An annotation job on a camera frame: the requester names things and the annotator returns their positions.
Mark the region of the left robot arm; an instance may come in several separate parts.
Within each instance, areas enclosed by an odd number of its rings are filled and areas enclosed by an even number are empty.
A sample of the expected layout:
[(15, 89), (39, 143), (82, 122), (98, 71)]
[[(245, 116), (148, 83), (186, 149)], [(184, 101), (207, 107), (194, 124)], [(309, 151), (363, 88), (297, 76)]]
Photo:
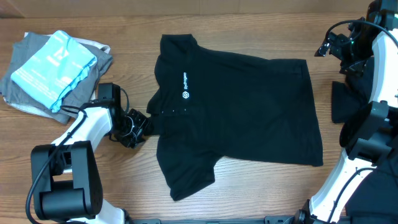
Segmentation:
[(25, 213), (31, 223), (132, 223), (127, 211), (104, 199), (95, 159), (105, 136), (134, 149), (153, 130), (140, 111), (122, 108), (124, 92), (116, 84), (101, 83), (96, 99), (80, 107), (61, 107), (78, 117), (59, 138), (34, 147), (30, 154), (32, 185)]

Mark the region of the black polo shirt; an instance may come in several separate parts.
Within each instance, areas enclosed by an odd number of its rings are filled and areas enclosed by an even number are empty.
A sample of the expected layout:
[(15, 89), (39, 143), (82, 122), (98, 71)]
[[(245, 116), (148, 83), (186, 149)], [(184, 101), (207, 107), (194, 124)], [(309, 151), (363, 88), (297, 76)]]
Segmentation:
[(209, 50), (190, 34), (163, 35), (147, 112), (173, 200), (215, 181), (224, 156), (323, 165), (312, 81), (303, 59)]

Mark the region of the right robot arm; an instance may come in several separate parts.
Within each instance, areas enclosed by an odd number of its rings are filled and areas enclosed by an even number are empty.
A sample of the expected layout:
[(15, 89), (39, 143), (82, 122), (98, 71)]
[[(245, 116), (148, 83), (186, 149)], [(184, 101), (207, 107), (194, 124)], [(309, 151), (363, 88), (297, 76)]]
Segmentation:
[(294, 216), (265, 223), (348, 223), (341, 211), (361, 182), (397, 152), (397, 1), (373, 1), (365, 19), (347, 20), (350, 36), (328, 29), (317, 57), (340, 59), (340, 72), (361, 77), (372, 67), (368, 104), (345, 122), (341, 156), (321, 189)]

